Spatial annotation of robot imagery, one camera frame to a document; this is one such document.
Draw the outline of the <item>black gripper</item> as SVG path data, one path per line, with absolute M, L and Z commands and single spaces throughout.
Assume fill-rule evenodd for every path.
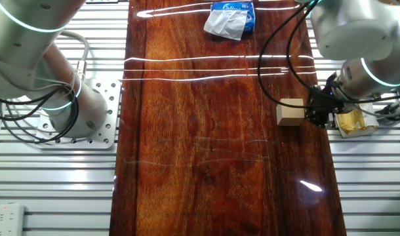
M 342 113 L 344 103 L 335 92 L 339 84 L 336 77 L 329 77 L 325 83 L 323 94 L 311 93 L 307 101 L 306 120 L 319 128 L 332 128 L 333 118 L 331 113 Z

